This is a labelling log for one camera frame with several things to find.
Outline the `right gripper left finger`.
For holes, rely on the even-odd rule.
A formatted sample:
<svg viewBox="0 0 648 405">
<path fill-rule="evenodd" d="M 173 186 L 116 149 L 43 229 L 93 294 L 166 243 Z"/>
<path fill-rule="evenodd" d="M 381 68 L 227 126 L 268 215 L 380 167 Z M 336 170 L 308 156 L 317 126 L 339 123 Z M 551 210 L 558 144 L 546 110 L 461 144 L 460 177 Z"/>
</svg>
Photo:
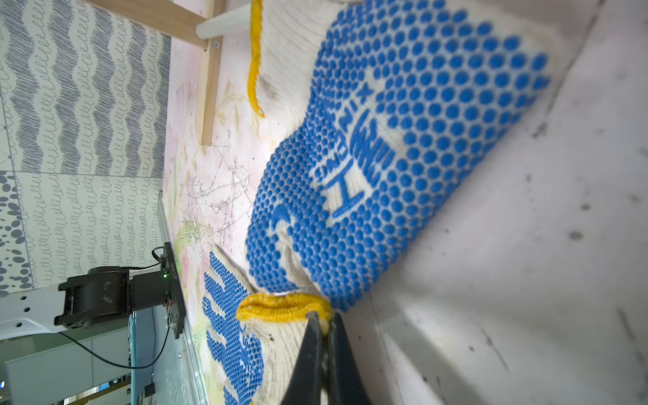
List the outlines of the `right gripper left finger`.
<svg viewBox="0 0 648 405">
<path fill-rule="evenodd" d="M 325 337 L 319 315 L 309 312 L 307 325 L 282 405 L 320 405 L 322 402 Z"/>
</svg>

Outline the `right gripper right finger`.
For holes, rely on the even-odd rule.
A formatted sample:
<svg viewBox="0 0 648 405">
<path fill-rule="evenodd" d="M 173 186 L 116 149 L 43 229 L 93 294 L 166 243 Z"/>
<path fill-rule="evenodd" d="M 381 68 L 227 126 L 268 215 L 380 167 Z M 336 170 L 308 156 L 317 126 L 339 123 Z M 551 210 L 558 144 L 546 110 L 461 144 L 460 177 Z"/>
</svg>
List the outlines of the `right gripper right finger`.
<svg viewBox="0 0 648 405">
<path fill-rule="evenodd" d="M 360 378 L 344 322 L 339 313 L 331 321 L 327 337 L 328 403 L 370 405 L 371 400 Z"/>
</svg>

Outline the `blue dotted glove with logo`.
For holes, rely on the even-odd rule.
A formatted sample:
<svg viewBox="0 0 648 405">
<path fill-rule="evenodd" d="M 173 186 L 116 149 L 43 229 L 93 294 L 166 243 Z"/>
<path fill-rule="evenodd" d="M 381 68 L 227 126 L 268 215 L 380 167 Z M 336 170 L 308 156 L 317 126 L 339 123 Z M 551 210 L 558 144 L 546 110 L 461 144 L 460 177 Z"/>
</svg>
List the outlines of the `blue dotted glove with logo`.
<svg viewBox="0 0 648 405">
<path fill-rule="evenodd" d="M 248 95 L 286 127 L 246 237 L 254 285 L 348 309 L 570 55 L 566 1 L 255 1 Z"/>
</svg>

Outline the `yellow dotted work glove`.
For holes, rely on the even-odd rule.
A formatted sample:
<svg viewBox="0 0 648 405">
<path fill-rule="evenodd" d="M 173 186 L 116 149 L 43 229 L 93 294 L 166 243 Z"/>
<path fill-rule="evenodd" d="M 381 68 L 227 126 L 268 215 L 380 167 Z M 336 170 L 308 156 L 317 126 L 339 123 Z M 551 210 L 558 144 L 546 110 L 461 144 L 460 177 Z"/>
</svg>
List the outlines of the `yellow dotted work glove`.
<svg viewBox="0 0 648 405">
<path fill-rule="evenodd" d="M 327 300 L 316 295 L 293 293 L 288 295 L 255 294 L 240 303 L 236 319 L 240 322 L 258 320 L 271 323 L 301 322 L 315 312 L 321 320 L 330 322 L 334 311 Z"/>
</svg>

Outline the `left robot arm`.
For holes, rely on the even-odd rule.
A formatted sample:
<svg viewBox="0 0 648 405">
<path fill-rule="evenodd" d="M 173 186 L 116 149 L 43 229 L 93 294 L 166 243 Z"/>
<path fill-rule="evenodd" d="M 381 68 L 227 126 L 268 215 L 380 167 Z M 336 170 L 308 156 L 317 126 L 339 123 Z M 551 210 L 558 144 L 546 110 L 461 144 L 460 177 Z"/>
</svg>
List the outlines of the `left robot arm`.
<svg viewBox="0 0 648 405">
<path fill-rule="evenodd" d="M 160 250 L 148 268 L 92 268 L 59 285 L 1 298 L 1 339 L 90 328 L 157 306 L 165 307 L 178 339 L 187 315 L 180 276 L 171 244 Z"/>
</svg>

